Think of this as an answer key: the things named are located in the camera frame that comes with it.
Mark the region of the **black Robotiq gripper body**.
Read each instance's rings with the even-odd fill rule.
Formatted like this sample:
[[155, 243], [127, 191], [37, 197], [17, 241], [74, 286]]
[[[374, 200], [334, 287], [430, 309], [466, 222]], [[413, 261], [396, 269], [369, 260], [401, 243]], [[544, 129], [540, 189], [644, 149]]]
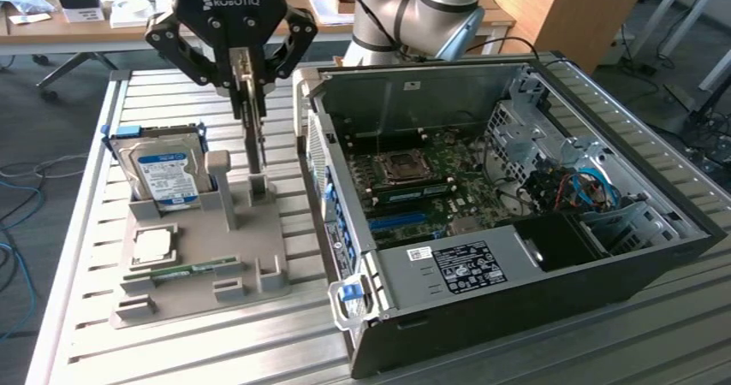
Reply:
[[260, 47], [284, 17], [284, 0], [173, 0], [181, 24], [210, 47]]

